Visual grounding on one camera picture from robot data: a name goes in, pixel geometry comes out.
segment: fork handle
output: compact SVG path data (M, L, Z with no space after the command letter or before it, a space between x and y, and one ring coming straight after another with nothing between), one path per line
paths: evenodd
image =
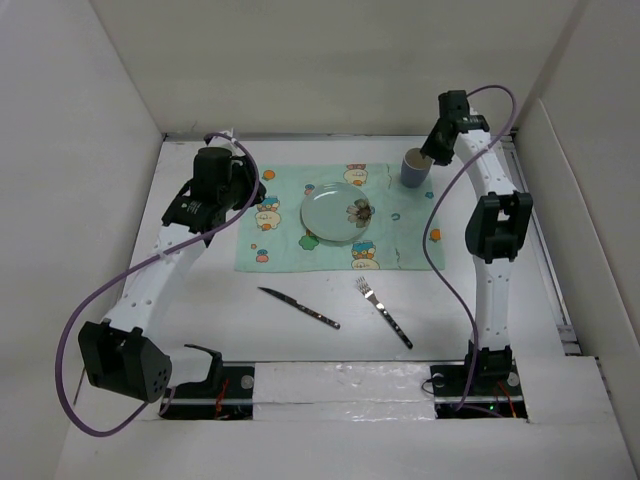
M387 323L391 325L391 328L393 328L396 334L402 339L402 341L407 346L407 348L411 350L413 348L413 343L411 343L411 340L409 340L409 337L407 337L407 335L402 331L402 329L396 323L393 317L389 315L389 312L387 312L387 309L384 308L384 305L382 305L381 303L378 303L376 305L376 308L378 309L380 314L384 317L384 319L387 321Z

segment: green placemat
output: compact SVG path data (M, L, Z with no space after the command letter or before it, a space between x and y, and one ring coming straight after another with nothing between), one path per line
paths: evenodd
M431 178L416 189L400 183L399 164L262 166L267 198L240 219L236 270L430 270L422 253L422 232L435 206ZM300 205L315 185L348 182L362 189L375 211L367 230L346 244L327 242L307 231ZM444 252L437 219L429 232L429 253L438 269Z

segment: knife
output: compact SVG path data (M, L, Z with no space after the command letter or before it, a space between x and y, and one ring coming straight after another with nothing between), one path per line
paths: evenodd
M280 293L276 290L273 290L271 288L265 288L265 287L258 287L260 290L262 290L263 292L268 293L269 295L273 295L274 297L276 297L278 300L282 300L285 303L288 303L289 305L291 305L294 308L297 308L298 310L300 310L303 313L306 313L307 315L312 316L313 318L315 318L316 320L320 320L322 323L326 323L327 325L329 325L330 327L335 328L336 330L340 330L340 324L338 322L334 322L333 320L328 319L327 317L325 317L324 315L322 315L321 313L318 312L314 312L313 310L311 310L310 308L305 307L304 305L300 305L298 302L296 302L293 298L291 298L288 295L285 295L284 293Z

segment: plate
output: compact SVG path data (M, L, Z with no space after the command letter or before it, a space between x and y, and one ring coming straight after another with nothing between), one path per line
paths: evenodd
M314 235L346 242L362 234L375 210L362 191L348 183L316 187L302 201L302 222Z

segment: clear plastic tape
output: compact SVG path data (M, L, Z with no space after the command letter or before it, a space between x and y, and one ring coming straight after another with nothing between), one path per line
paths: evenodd
M416 362L256 364L254 418L272 421L433 420Z

